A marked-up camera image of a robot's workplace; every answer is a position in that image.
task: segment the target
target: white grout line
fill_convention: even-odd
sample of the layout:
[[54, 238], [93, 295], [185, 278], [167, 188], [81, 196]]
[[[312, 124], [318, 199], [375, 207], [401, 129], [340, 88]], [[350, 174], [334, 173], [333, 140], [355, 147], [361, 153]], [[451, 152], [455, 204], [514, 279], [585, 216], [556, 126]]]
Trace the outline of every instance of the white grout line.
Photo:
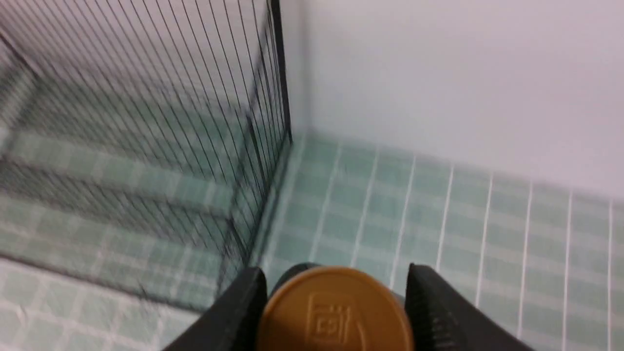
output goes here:
[[340, 163], [340, 157], [342, 154], [342, 142], [338, 143], [338, 150], [336, 151], [336, 157], [334, 159], [333, 168], [329, 175], [329, 184], [325, 192], [325, 199], [321, 206], [321, 215], [319, 216], [318, 223], [316, 224], [316, 232], [314, 233], [314, 240], [312, 241], [312, 248], [310, 248], [310, 254], [308, 255], [308, 262], [314, 262], [316, 258], [316, 251], [318, 250], [318, 244], [321, 241], [323, 235], [323, 224], [325, 223], [325, 215], [327, 214], [327, 208], [329, 207], [329, 200], [331, 198], [331, 192], [334, 189], [334, 183], [336, 182], [336, 176], [338, 175], [338, 164]]
[[529, 247], [529, 227], [531, 222], [531, 202], [533, 200], [533, 182], [529, 184], [529, 201], [527, 201], [527, 221], [524, 225], [524, 250], [522, 252], [522, 280], [520, 281], [520, 308], [518, 310], [518, 330], [516, 337], [522, 336], [522, 308], [524, 303], [524, 285], [527, 275], [527, 249]]
[[561, 338], [561, 350], [565, 351], [567, 343], [567, 317], [568, 317], [568, 274], [570, 272], [570, 228], [572, 222], [572, 190], [568, 198], [568, 224], [565, 238], [565, 272], [563, 274], [563, 327]]
[[292, 162], [294, 164], [294, 167], [290, 168], [288, 167], [290, 164], [290, 162], [287, 162], [287, 164], [285, 165], [286, 170], [286, 174], [285, 177], [286, 180], [288, 180], [287, 184], [284, 184], [284, 193], [280, 196], [280, 199], [276, 199], [276, 201], [279, 201], [280, 203], [277, 204], [279, 206], [281, 206], [281, 210], [279, 213], [278, 218], [276, 218], [276, 225], [273, 228], [272, 232], [270, 233], [271, 235], [271, 240], [269, 241], [268, 247], [266, 248], [266, 254], [264, 255], [264, 258], [262, 259], [263, 264], [262, 267], [265, 271], [265, 274], [270, 274], [271, 272], [271, 264], [273, 264], [273, 257], [275, 256], [275, 251], [277, 250], [277, 245], [278, 242], [280, 241], [280, 234], [281, 234], [281, 230], [284, 227], [284, 221], [286, 220], [286, 212], [288, 211], [288, 203], [290, 201], [290, 198], [293, 195], [293, 189], [295, 188], [295, 178], [296, 178], [296, 173], [299, 171], [299, 168], [301, 167], [301, 162], [303, 160], [303, 152], [305, 151], [306, 148], [306, 142], [307, 142], [307, 136], [304, 136], [301, 139], [301, 145], [299, 148], [299, 154], [297, 155], [296, 159], [294, 160], [294, 162]]
[[110, 351], [113, 346], [119, 342], [119, 328], [121, 327], [121, 323], [124, 320], [125, 311], [128, 309], [128, 303], [125, 299], [119, 299], [119, 303], [117, 304], [117, 311], [115, 311], [115, 315], [113, 316], [113, 320], [110, 323], [110, 335], [107, 336], [104, 345], [102, 346], [102, 351]]
[[[76, 221], [76, 220], [82, 220], [78, 217], [72, 217], [71, 219], [72, 221]], [[5, 229], [9, 229], [11, 231], [13, 231], [15, 234], [20, 235], [21, 237], [25, 238], [25, 243], [28, 243], [31, 239], [33, 239], [32, 236], [32, 231], [29, 230], [22, 230], [20, 227], [16, 227], [15, 225], [12, 224], [8, 224], [6, 222], [1, 222], [0, 224], [2, 224], [2, 226]], [[74, 251], [78, 251], [80, 250], [80, 246], [74, 244], [73, 242], [58, 242], [58, 241], [54, 241], [52, 239], [48, 239], [48, 238], [43, 238], [43, 237], [38, 237], [37, 238], [40, 241], [43, 242], [48, 242], [50, 244], [54, 244], [54, 245], [58, 245], [58, 247], [61, 247], [63, 249], [72, 249]], [[154, 245], [156, 243], [156, 240], [147, 240], [148, 245]], [[95, 249], [90, 249], [89, 253], [97, 253], [97, 250]], [[108, 258], [110, 259], [114, 259], [117, 263], [121, 263], [124, 265], [128, 265], [132, 268], [136, 268], [136, 269], [140, 269], [140, 270], [146, 270], [148, 269], [148, 267], [151, 268], [156, 268], [157, 271], [167, 277], [178, 277], [178, 268], [177, 267], [167, 267], [167, 266], [163, 266], [160, 264], [151, 264], [150, 262], [148, 262], [147, 260], [139, 260], [135, 257], [131, 257], [131, 256], [126, 256], [126, 254], [121, 254], [119, 252], [112, 252], [112, 251], [108, 251], [107, 252]], [[100, 267], [93, 267], [93, 271], [92, 274], [96, 274], [98, 273]], [[198, 275], [198, 274], [188, 274], [185, 278], [184, 281], [192, 281], [192, 282], [196, 282], [201, 284], [204, 287], [209, 287], [209, 288], [214, 288], [215, 287], [215, 282], [213, 280], [210, 280], [209, 278], [204, 277], [203, 275]]]
[[436, 271], [440, 271], [442, 261], [442, 246], [444, 245], [444, 232], [446, 231], [446, 216], [449, 213], [449, 202], [451, 201], [451, 188], [453, 186], [453, 172], [455, 165], [451, 165], [451, 175], [449, 176], [449, 187], [446, 190], [446, 201], [444, 203], [444, 214], [442, 215], [442, 228], [440, 229], [440, 243], [437, 248]]
[[351, 254], [350, 267], [355, 267], [355, 262], [358, 259], [359, 242], [362, 240], [364, 233], [364, 221], [366, 220], [366, 213], [368, 211], [368, 204], [371, 200], [371, 194], [373, 193], [373, 184], [375, 183], [375, 175], [377, 174], [377, 166], [379, 162], [379, 147], [375, 148], [375, 161], [373, 162], [373, 171], [371, 177], [368, 180], [368, 186], [366, 187], [366, 197], [364, 198], [364, 208], [362, 209], [362, 216], [359, 218], [358, 233], [355, 236], [355, 243], [353, 245], [353, 253]]
[[46, 297], [48, 286], [49, 281], [47, 279], [41, 279], [39, 281], [39, 288], [37, 289], [35, 296], [32, 298], [30, 306], [19, 306], [20, 309], [17, 311], [18, 316], [20, 316], [21, 319], [24, 319], [24, 323], [22, 323], [20, 330], [13, 338], [12, 346], [15, 346], [17, 348], [22, 347], [22, 344], [24, 343], [28, 331], [32, 325], [32, 321], [34, 320], [33, 311], [39, 310], [40, 305], [43, 303], [43, 299]]
[[63, 351], [67, 348], [67, 343], [69, 342], [71, 332], [76, 329], [76, 325], [78, 324], [76, 320], [80, 316], [80, 312], [82, 310], [82, 305], [84, 304], [86, 295], [87, 289], [85, 287], [78, 288], [78, 293], [76, 293], [76, 299], [74, 300], [72, 310], [69, 312], [69, 322], [63, 323], [63, 334], [61, 334], [61, 337], [56, 343], [54, 350]]
[[157, 308], [158, 322], [156, 323], [156, 331], [154, 333], [154, 336], [152, 337], [152, 341], [150, 342], [150, 348], [152, 350], [158, 349], [158, 345], [161, 342], [162, 335], [165, 332], [165, 319], [169, 318], [169, 315], [170, 315], [169, 312], [170, 312], [169, 309]]
[[414, 171], [416, 170], [416, 155], [412, 159], [412, 170], [409, 173], [409, 184], [407, 186], [407, 194], [405, 195], [405, 203], [403, 204], [403, 214], [401, 215], [401, 228], [399, 229], [399, 238], [396, 243], [396, 250], [394, 251], [394, 260], [392, 261], [392, 271], [390, 273], [390, 290], [394, 287], [394, 281], [396, 279], [396, 269], [399, 265], [401, 258], [401, 246], [403, 244], [403, 236], [405, 235], [405, 221], [407, 218], [407, 207], [409, 206], [409, 199], [412, 196], [412, 183], [414, 182]]
[[607, 255], [607, 351], [611, 351], [611, 257], [613, 244], [613, 200], [609, 201], [609, 251]]
[[490, 202], [492, 200], [492, 186], [494, 185], [494, 175], [490, 173], [490, 186], [487, 190], [487, 203], [485, 205], [485, 217], [483, 220], [483, 239], [481, 240], [481, 252], [479, 257], [479, 274], [477, 275], [477, 295], [475, 297], [475, 307], [479, 307], [481, 298], [481, 282], [483, 281], [483, 261], [485, 256], [485, 241], [487, 239], [487, 220], [490, 217]]

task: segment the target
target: green tile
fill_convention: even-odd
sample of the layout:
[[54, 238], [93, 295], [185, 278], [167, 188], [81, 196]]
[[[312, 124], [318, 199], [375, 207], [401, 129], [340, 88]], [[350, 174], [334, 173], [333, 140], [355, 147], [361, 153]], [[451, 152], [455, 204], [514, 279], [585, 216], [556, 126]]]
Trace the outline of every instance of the green tile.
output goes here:
[[417, 168], [414, 171], [412, 192], [446, 198], [450, 174], [450, 171], [446, 170], [441, 174], [431, 174], [429, 172], [421, 172]]
[[26, 247], [22, 249], [21, 255], [33, 260], [47, 261], [52, 254], [54, 247], [52, 244], [42, 241], [31, 239], [27, 242]]
[[171, 287], [176, 284], [177, 280], [161, 274], [160, 272], [148, 270], [141, 275], [139, 281], [141, 288], [145, 289], [145, 291], [158, 296], [169, 297], [171, 296]]
[[10, 345], [21, 324], [16, 311], [0, 309], [0, 343]]
[[524, 219], [527, 217], [528, 201], [528, 197], [518, 197], [502, 192], [492, 191], [490, 211]]
[[32, 322], [22, 345], [24, 351], [49, 351], [61, 339], [63, 326], [45, 320]]
[[586, 194], [583, 192], [575, 191], [572, 197], [572, 207], [575, 204], [582, 206], [590, 206], [596, 209], [600, 209], [603, 212], [603, 216], [607, 217], [609, 212], [609, 199], [593, 194]]
[[614, 277], [624, 280], [624, 257], [619, 257], [617, 255], [611, 257], [611, 274], [613, 274]]
[[186, 304], [208, 307], [212, 303], [214, 294], [215, 291], [210, 287], [183, 281], [180, 283], [176, 299]]
[[78, 176], [89, 176], [94, 170], [98, 157], [101, 157], [98, 152], [75, 147], [71, 152], [67, 170]]
[[145, 238], [141, 238], [131, 232], [114, 232], [110, 234], [108, 249], [112, 252], [135, 257], [136, 259], [146, 259], [149, 251], [146, 250]]
[[65, 350], [67, 351], [85, 351], [85, 350], [102, 350], [104, 348], [104, 339], [95, 335], [83, 334], [73, 331], [67, 341]]
[[109, 182], [126, 183], [132, 175], [135, 162], [129, 159], [111, 157], [102, 171], [102, 179]]
[[179, 320], [176, 318], [167, 318], [163, 323], [164, 328], [162, 330], [162, 336], [160, 337], [160, 347], [164, 348], [169, 343], [174, 341], [182, 332], [184, 332], [189, 326], [190, 322], [185, 320]]
[[63, 146], [60, 142], [44, 139], [35, 150], [33, 161], [40, 164], [56, 166], [63, 153]]
[[110, 351], [140, 351], [140, 350], [135, 349], [133, 347], [126, 346], [126, 345], [113, 343], [112, 349]]
[[530, 181], [527, 179], [516, 178], [506, 174], [494, 174], [492, 178], [492, 191], [507, 191], [516, 194], [526, 193], [526, 197], [528, 197], [529, 188]]
[[416, 163], [414, 166], [418, 174], [437, 174], [448, 179], [451, 173], [451, 164], [449, 162], [424, 155], [416, 156]]
[[88, 271], [95, 263], [95, 255], [92, 252], [78, 252], [74, 249], [56, 248], [53, 263], [62, 269]]
[[401, 242], [401, 257], [418, 264], [435, 265], [438, 248], [437, 242], [405, 234]]
[[375, 170], [375, 182], [407, 189], [411, 171], [411, 161], [380, 157]]
[[568, 208], [570, 190], [551, 184], [533, 184], [533, 200], [547, 202], [555, 207]]
[[399, 228], [397, 227], [365, 222], [360, 245], [387, 253], [394, 253], [398, 238]]
[[568, 340], [599, 350], [607, 349], [608, 329], [606, 316], [604, 323], [587, 320], [576, 315], [568, 315], [566, 319], [566, 336]]
[[39, 288], [39, 279], [31, 274], [10, 270], [4, 281], [2, 299], [20, 306], [30, 306]]
[[15, 251], [16, 246], [22, 242], [23, 238], [11, 230], [0, 226], [0, 247], [4, 250]]
[[166, 267], [179, 267], [184, 250], [168, 242], [157, 242], [152, 247], [148, 261]]
[[624, 315], [624, 291], [611, 289], [611, 310], [615, 315]]
[[442, 229], [444, 210], [430, 207], [426, 204], [410, 202], [407, 205], [406, 221], [418, 224], [420, 227], [439, 232]]
[[54, 210], [47, 210], [43, 213], [37, 232], [51, 234], [54, 237], [66, 237], [69, 234], [69, 221], [71, 216]]
[[527, 253], [544, 259], [565, 263], [565, 243], [543, 235], [532, 234], [529, 229]]
[[11, 154], [19, 158], [31, 160], [39, 140], [39, 137], [33, 137], [30, 135], [19, 135], [16, 138], [15, 144], [13, 145]]
[[117, 313], [117, 301], [97, 293], [88, 292], [80, 310], [78, 322], [108, 331]]
[[322, 265], [348, 266], [351, 263], [351, 254], [321, 241], [316, 250], [314, 262]]
[[454, 181], [451, 187], [451, 202], [461, 202], [485, 209], [487, 192], [487, 187]]
[[331, 190], [332, 204], [343, 205], [354, 210], [362, 211], [366, 200], [366, 189], [350, 185], [347, 180], [336, 180]]
[[563, 296], [563, 289], [565, 286], [563, 272], [561, 275], [557, 275], [527, 267], [524, 279], [524, 286], [527, 291], [538, 292], [558, 299], [561, 299]]
[[333, 168], [337, 151], [338, 145], [335, 141], [309, 138], [306, 141], [306, 148], [303, 152], [302, 161], [304, 163], [319, 164]]
[[475, 219], [452, 212], [449, 208], [449, 213], [446, 215], [446, 226], [444, 228], [447, 233], [481, 241], [483, 239], [484, 218], [485, 212], [483, 218]]
[[275, 250], [275, 255], [292, 263], [303, 262], [308, 259], [312, 248], [310, 241], [288, 234], [282, 234]]
[[576, 245], [570, 246], [568, 257], [571, 267], [583, 268], [592, 272], [601, 273], [607, 276], [608, 254], [607, 248], [604, 252], [584, 249]]
[[100, 247], [105, 237], [106, 230], [107, 228], [103, 224], [84, 220], [81, 221], [78, 228], [71, 234], [71, 238], [76, 244]]
[[607, 310], [607, 282], [596, 285], [568, 277], [568, 299], [580, 305]]
[[150, 342], [156, 333], [158, 313], [138, 306], [125, 311], [119, 327], [119, 334], [138, 342]]
[[166, 194], [174, 184], [172, 172], [161, 171], [155, 167], [145, 167], [137, 185], [138, 189], [156, 194]]
[[392, 262], [381, 262], [365, 257], [358, 257], [355, 267], [366, 274], [372, 275], [383, 285], [390, 283], [390, 274], [392, 274]]
[[522, 264], [510, 263], [485, 256], [483, 258], [483, 278], [520, 289]]
[[482, 291], [479, 309], [497, 323], [515, 326], [518, 323], [520, 300]]
[[503, 249], [524, 250], [524, 232], [521, 230], [510, 229], [489, 222], [485, 239], [488, 244], [502, 247]]
[[31, 223], [32, 210], [33, 207], [30, 204], [12, 201], [1, 212], [1, 218], [11, 224], [28, 226]]
[[402, 264], [399, 262], [399, 265], [396, 267], [396, 272], [394, 274], [394, 286], [392, 287], [392, 291], [400, 294], [401, 296], [405, 296], [406, 288], [407, 288], [407, 273], [409, 272], [409, 264]]
[[572, 218], [570, 219], [571, 230], [575, 232], [593, 234], [607, 239], [609, 237], [608, 217], [599, 218], [597, 216], [582, 213], [574, 210], [572, 204]]
[[358, 229], [359, 219], [343, 217], [331, 212], [325, 214], [323, 237], [331, 237], [352, 243], [355, 242]]
[[343, 147], [338, 167], [347, 177], [368, 179], [373, 171], [375, 151]]
[[293, 191], [318, 197], [325, 197], [329, 189], [329, 175], [320, 177], [317, 175], [299, 173], [296, 176]]
[[612, 326], [611, 349], [624, 350], [624, 327]]
[[59, 318], [68, 318], [76, 300], [77, 289], [73, 285], [51, 282], [47, 288], [40, 310]]
[[321, 216], [321, 210], [301, 204], [288, 204], [286, 223], [292, 227], [308, 230], [316, 230], [316, 225]]
[[400, 221], [404, 206], [405, 199], [373, 192], [369, 198], [367, 214]]
[[175, 198], [202, 205], [208, 193], [208, 182], [192, 177], [182, 177], [175, 188]]
[[490, 174], [482, 169], [469, 166], [455, 166], [453, 170], [453, 183], [481, 185], [487, 187], [490, 182]]
[[474, 303], [474, 301], [477, 298], [476, 287], [468, 287], [466, 285], [455, 284], [452, 280], [451, 280], [451, 285], [453, 285], [453, 287], [457, 290], [457, 292], [460, 295], [464, 297], [464, 299], [468, 300], [471, 303]]
[[527, 302], [522, 305], [522, 325], [525, 329], [535, 330], [553, 338], [561, 338], [563, 312], [536, 306]]
[[613, 243], [624, 245], [624, 222], [613, 219]]
[[442, 258], [440, 261], [442, 270], [451, 269], [477, 277], [479, 261], [480, 255], [475, 252], [458, 249], [447, 244], [442, 246]]
[[193, 251], [188, 258], [186, 271], [205, 275], [209, 272], [218, 272], [220, 257], [205, 252]]

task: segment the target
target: tiled floor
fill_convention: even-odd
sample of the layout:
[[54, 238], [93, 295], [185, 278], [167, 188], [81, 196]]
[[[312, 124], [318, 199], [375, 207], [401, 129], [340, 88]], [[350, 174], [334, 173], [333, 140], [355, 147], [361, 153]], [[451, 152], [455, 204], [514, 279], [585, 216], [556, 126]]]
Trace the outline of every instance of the tiled floor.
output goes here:
[[[310, 260], [402, 292], [408, 263], [428, 264], [538, 350], [624, 349], [624, 205], [320, 136], [296, 138], [283, 187], [261, 257], [270, 284]], [[9, 205], [5, 223], [20, 213]], [[6, 240], [13, 227], [1, 228]], [[0, 297], [9, 350], [157, 350], [193, 319], [9, 262]]]

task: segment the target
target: black wire mesh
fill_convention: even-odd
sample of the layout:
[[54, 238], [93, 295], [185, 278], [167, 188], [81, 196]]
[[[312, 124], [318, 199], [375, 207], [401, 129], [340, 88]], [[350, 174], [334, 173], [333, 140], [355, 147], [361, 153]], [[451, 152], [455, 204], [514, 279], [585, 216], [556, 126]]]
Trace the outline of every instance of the black wire mesh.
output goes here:
[[[0, 29], [9, 206], [27, 200], [217, 254], [221, 291], [251, 257], [291, 141], [278, 0], [9, 1]], [[154, 300], [210, 301], [8, 251], [0, 257]]]

